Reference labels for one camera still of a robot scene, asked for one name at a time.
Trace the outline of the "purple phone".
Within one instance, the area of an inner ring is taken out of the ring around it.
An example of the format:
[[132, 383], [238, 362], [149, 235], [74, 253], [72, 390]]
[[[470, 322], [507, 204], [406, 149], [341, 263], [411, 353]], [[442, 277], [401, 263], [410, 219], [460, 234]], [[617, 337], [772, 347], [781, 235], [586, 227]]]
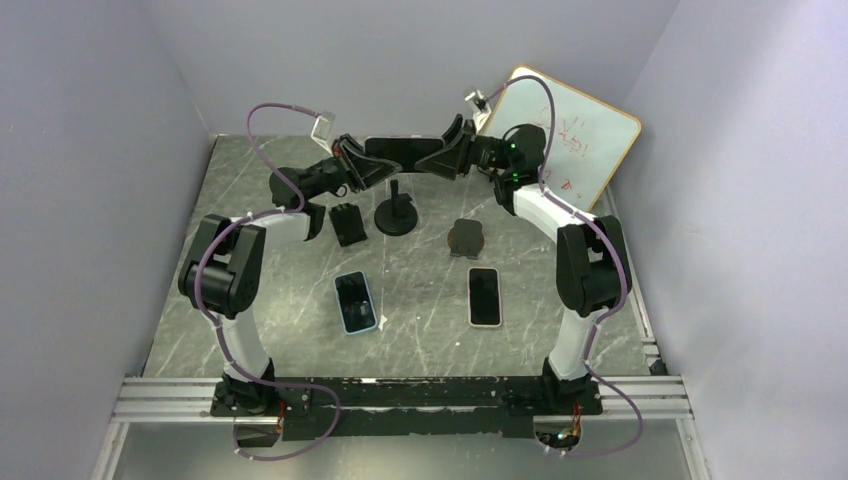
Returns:
[[445, 146], [441, 137], [391, 136], [365, 139], [364, 149], [367, 155], [398, 163], [403, 173], [415, 173], [415, 164]]

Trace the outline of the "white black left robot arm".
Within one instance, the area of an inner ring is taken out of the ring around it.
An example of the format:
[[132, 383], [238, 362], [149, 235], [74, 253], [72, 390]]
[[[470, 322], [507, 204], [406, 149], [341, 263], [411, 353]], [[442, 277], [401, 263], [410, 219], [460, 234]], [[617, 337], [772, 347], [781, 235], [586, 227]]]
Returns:
[[316, 238], [326, 223], [343, 247], [366, 240], [356, 206], [327, 209], [314, 198], [359, 193], [413, 168], [377, 150], [373, 140], [360, 143], [343, 135], [330, 145], [327, 158], [309, 167], [272, 167], [271, 209], [241, 218], [210, 214], [201, 220], [178, 276], [178, 290], [209, 321], [223, 353], [225, 368], [215, 388], [212, 416], [286, 410], [284, 387], [253, 313], [266, 254]]

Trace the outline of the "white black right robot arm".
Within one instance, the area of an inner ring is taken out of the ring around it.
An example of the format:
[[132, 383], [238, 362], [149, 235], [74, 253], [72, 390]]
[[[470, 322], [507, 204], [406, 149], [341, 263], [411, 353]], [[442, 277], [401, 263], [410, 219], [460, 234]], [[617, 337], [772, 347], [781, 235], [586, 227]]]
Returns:
[[595, 374], [590, 356], [601, 324], [624, 306], [632, 289], [621, 224], [554, 194], [544, 172], [548, 138], [537, 125], [490, 137], [456, 115], [442, 139], [443, 148], [418, 160], [416, 170], [449, 180], [474, 166], [488, 170], [497, 203], [555, 243], [554, 280], [565, 314], [543, 364], [539, 398], [548, 412], [565, 413], [589, 391]]

